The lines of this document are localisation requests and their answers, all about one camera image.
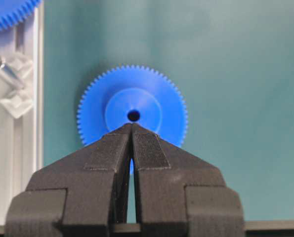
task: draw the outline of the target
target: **clamp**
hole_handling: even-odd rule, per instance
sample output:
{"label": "clamp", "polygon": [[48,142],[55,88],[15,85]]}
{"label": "clamp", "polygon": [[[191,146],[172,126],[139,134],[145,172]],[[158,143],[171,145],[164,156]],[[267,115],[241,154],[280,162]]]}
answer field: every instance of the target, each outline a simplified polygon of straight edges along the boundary
{"label": "clamp", "polygon": [[[137,224],[127,224],[130,159]],[[243,237],[239,196],[215,166],[127,123],[33,174],[7,237]]]}

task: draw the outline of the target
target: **blue gear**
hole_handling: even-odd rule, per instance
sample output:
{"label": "blue gear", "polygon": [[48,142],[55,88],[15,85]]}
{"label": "blue gear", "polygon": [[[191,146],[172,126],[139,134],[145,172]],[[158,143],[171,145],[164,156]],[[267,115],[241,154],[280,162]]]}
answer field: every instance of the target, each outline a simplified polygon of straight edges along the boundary
{"label": "blue gear", "polygon": [[23,22],[41,0],[0,0],[0,31]]}
{"label": "blue gear", "polygon": [[84,145],[136,122],[180,147],[188,126],[177,87],[159,72],[141,66],[112,69],[95,79],[81,98],[77,120]]}

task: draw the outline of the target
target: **teal background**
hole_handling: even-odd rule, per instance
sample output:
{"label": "teal background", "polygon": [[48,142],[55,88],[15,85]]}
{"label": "teal background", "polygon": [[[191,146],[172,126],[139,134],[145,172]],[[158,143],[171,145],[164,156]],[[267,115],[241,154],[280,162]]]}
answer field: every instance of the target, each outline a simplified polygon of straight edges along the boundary
{"label": "teal background", "polygon": [[82,147],[93,78],[145,65],[179,87],[183,149],[221,169],[245,219],[294,219],[294,0],[45,0],[44,37],[45,165]]}

